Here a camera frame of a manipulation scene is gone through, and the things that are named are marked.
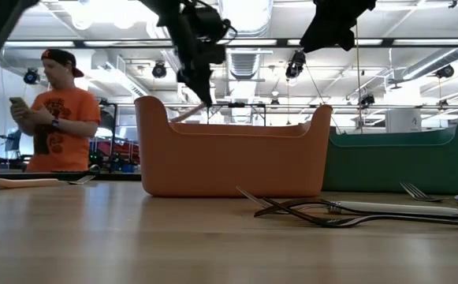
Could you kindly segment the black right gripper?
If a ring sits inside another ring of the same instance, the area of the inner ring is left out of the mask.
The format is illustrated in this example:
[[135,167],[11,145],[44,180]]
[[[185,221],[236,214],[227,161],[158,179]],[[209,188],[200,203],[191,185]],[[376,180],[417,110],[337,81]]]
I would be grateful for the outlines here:
[[299,45],[305,53],[333,47],[341,41],[345,51],[355,46],[351,27],[359,16],[372,11],[377,0],[313,0],[315,16],[300,38]]

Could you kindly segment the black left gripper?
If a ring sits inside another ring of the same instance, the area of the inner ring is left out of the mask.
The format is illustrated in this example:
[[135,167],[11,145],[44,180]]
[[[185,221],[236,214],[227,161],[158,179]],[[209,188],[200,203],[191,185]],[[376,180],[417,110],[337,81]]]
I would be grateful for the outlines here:
[[210,64],[221,64],[226,58],[225,44],[203,41],[195,37],[182,10],[166,18],[166,27],[181,61],[177,82],[185,84],[206,106],[213,104],[210,96]]

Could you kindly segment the silver fork orange handle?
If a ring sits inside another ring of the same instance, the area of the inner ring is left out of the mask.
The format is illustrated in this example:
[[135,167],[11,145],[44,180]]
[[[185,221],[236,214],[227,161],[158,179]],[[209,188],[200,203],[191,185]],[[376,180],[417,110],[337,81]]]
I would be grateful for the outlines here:
[[197,112],[201,111],[202,109],[205,108],[205,105],[203,103],[199,104],[198,106],[194,107],[193,109],[175,117],[175,118],[171,118],[169,120],[170,123],[178,123],[180,121],[183,121],[189,117],[191,117],[192,115],[196,114]]
[[19,189],[19,188],[35,188],[35,187],[51,187],[59,185],[83,185],[84,183],[91,181],[95,178],[95,175],[85,175],[82,178],[75,181],[63,181],[56,178],[39,178],[39,179],[24,179],[24,180],[12,180],[0,178],[0,189]]

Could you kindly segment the long ceiling light panel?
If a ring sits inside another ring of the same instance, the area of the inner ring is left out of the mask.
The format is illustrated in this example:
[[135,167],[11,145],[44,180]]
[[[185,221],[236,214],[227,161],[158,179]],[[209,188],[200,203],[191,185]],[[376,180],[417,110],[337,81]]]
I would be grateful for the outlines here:
[[[380,45],[382,43],[381,39],[355,39],[355,45],[361,46],[373,46],[373,45]],[[299,46],[300,40],[299,39],[289,39],[287,41],[289,46]]]
[[394,45],[458,46],[458,39],[395,39]]
[[6,41],[8,48],[74,47],[73,41]]

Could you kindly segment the orange plastic bin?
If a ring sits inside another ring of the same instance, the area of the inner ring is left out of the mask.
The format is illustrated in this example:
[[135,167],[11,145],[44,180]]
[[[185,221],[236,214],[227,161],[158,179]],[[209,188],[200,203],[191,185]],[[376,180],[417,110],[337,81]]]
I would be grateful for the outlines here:
[[152,96],[136,99],[141,181],[155,197],[310,197],[322,190],[333,109],[298,125],[169,121]]

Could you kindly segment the person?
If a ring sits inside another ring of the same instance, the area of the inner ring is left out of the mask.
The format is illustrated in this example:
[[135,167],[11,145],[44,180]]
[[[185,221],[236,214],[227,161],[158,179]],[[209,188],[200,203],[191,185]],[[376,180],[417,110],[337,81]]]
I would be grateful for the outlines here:
[[[33,138],[28,173],[86,171],[89,140],[101,122],[99,102],[89,91],[75,85],[70,64],[41,59],[51,90],[36,96],[29,112],[11,110],[22,133]],[[51,125],[54,118],[59,127]]]

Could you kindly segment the dark baseball cap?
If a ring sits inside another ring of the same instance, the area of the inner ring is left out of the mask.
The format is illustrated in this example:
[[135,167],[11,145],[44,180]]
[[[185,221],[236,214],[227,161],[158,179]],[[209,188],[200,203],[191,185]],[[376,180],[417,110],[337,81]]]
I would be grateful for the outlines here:
[[41,59],[50,59],[61,65],[70,64],[72,67],[73,76],[75,78],[84,77],[84,73],[81,70],[79,70],[76,66],[76,57],[67,50],[56,48],[46,49],[42,53]]

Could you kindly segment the green plastic bin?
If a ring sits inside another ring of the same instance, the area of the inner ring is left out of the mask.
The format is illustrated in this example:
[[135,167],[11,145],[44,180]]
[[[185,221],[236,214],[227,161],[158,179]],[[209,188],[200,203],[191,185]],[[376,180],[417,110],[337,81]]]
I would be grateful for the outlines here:
[[331,131],[324,191],[403,192],[403,183],[426,194],[458,194],[458,123],[416,133]]

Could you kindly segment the green smartphone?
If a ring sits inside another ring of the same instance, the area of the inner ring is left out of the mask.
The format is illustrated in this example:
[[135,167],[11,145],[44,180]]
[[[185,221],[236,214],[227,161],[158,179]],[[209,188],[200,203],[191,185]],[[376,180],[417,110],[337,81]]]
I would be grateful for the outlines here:
[[22,97],[10,97],[11,110],[19,110],[29,112],[31,109]]

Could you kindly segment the dark computer monitor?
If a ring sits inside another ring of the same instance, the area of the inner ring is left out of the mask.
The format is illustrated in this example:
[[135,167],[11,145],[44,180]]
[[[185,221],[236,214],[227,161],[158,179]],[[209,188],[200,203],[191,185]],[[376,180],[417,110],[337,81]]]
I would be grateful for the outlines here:
[[8,131],[5,142],[5,151],[19,151],[20,150],[20,139],[21,139],[21,130],[20,129],[11,129]]

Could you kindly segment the silver ceiling ventilation duct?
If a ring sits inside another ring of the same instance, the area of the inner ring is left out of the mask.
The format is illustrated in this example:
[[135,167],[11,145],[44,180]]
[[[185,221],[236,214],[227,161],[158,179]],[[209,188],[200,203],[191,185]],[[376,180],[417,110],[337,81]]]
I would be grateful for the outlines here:
[[440,49],[421,61],[407,67],[401,74],[403,81],[415,80],[458,60],[457,48]]
[[[231,28],[231,43],[238,39],[269,35],[274,0],[217,0],[218,11]],[[228,51],[229,74],[237,80],[250,80],[259,71],[263,53],[257,47],[237,47]]]

